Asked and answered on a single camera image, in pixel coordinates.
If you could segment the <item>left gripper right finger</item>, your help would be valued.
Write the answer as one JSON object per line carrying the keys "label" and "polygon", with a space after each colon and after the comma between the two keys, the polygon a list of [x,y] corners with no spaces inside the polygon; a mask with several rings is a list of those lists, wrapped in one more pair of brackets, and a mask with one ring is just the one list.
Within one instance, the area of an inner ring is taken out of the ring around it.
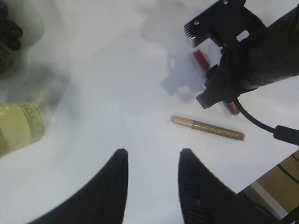
{"label": "left gripper right finger", "polygon": [[277,224],[218,180],[188,148],[180,152],[179,201],[186,224]]}

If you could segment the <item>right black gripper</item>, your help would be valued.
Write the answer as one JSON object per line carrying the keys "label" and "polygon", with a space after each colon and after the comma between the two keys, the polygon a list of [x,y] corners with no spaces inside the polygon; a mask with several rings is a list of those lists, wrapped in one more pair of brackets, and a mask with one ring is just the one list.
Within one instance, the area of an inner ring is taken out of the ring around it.
{"label": "right black gripper", "polygon": [[204,109],[299,74],[299,8],[268,27],[248,9],[242,14],[249,36],[235,49],[223,50],[206,89],[196,97]]}

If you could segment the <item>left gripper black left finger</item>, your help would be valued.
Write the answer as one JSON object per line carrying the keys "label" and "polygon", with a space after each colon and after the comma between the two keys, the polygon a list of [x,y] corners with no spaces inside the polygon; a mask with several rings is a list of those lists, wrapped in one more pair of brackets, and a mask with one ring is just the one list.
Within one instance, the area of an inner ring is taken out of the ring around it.
{"label": "left gripper black left finger", "polygon": [[121,224],[128,193],[128,153],[118,149],[78,192],[36,224]]}

